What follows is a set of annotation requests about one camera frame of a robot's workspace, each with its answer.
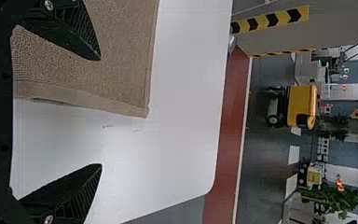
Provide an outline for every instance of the carpet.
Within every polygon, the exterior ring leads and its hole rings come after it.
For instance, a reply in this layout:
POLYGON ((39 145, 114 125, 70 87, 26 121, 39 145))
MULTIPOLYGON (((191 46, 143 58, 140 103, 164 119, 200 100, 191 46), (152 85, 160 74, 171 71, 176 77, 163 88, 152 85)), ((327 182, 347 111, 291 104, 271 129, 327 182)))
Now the carpet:
POLYGON ((11 37, 14 96, 145 118, 158 0, 85 4, 102 59, 88 61, 17 26, 11 37))

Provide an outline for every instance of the warning triangle sign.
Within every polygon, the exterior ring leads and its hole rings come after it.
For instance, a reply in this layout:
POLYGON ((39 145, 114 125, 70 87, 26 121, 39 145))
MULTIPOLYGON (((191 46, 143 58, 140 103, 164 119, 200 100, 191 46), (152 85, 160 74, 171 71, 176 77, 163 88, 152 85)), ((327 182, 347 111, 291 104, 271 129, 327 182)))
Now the warning triangle sign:
POLYGON ((355 109, 355 110, 351 113, 351 119, 358 119, 358 109, 355 109))

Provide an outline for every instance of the gray floor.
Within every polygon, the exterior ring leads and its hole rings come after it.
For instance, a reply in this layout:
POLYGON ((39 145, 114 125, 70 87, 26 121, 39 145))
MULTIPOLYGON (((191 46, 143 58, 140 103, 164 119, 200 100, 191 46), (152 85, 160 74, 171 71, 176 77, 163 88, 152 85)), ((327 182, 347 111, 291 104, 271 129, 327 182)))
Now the gray floor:
POLYGON ((265 0, 234 0, 232 13, 238 13, 251 7, 257 7, 265 4, 265 0))
POLYGON ((288 166, 290 145, 300 142, 289 128, 268 127, 268 86, 294 84, 294 64, 289 56, 254 59, 237 223, 278 223, 282 218, 286 179, 295 166, 288 166))

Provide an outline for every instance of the green plant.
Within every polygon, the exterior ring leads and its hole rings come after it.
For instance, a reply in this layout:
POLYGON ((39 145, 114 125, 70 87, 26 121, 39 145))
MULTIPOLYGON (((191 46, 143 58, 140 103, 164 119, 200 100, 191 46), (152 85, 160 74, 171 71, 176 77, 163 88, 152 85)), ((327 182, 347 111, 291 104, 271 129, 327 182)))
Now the green plant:
POLYGON ((334 138, 338 141, 344 142, 348 137, 348 131, 344 129, 333 131, 320 130, 318 132, 318 136, 323 138, 334 138))
POLYGON ((325 117, 324 120, 333 126, 335 126, 337 129, 343 129, 348 128, 349 125, 349 118, 344 115, 336 115, 334 117, 325 117))
POLYGON ((358 205, 358 191, 345 186, 344 192, 339 192, 336 186, 329 186, 326 183, 321 189, 301 189, 301 196, 312 199, 316 202, 323 202, 327 209, 325 213, 336 213, 338 217, 345 219, 348 213, 358 205))

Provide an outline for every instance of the yellow black warning stripe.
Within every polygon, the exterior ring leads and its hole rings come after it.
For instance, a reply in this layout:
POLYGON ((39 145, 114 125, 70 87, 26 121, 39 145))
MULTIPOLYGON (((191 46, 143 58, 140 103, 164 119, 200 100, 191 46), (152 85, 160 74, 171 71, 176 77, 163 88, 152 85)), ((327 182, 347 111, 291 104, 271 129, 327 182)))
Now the yellow black warning stripe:
POLYGON ((284 26, 295 22, 308 21, 310 19, 310 6, 290 8, 276 11, 254 18, 231 23, 232 33, 248 33, 256 30, 264 30, 269 27, 284 26))
POLYGON ((312 52, 316 50, 316 48, 309 48, 309 49, 295 49, 295 50, 287 50, 282 52, 272 52, 272 53, 259 53, 249 55, 250 57, 261 58, 261 57, 270 57, 270 56, 278 56, 278 55, 285 55, 291 53, 300 53, 300 52, 312 52))

